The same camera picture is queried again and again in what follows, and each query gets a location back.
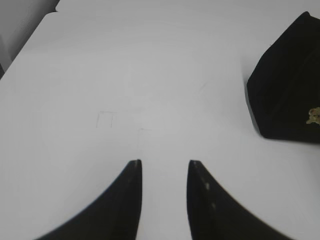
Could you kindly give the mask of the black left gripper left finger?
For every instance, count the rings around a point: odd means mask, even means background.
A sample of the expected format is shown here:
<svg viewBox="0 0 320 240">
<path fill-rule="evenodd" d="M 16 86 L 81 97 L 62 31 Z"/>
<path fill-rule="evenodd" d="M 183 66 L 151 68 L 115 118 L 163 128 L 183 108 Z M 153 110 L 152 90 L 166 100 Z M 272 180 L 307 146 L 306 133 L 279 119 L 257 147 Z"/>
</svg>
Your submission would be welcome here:
<svg viewBox="0 0 320 240">
<path fill-rule="evenodd" d="M 141 160 L 131 160 L 84 210 L 41 240 L 134 240 L 142 209 Z"/>
</svg>

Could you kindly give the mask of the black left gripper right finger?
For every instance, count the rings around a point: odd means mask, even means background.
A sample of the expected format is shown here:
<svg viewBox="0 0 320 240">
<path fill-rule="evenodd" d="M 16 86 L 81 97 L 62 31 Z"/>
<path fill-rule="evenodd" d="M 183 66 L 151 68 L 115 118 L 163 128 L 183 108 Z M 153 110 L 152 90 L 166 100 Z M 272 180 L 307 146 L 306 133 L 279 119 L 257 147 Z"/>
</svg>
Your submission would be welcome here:
<svg viewBox="0 0 320 240">
<path fill-rule="evenodd" d="M 287 240 L 239 204 L 199 160 L 190 160 L 187 215 L 194 240 Z"/>
</svg>

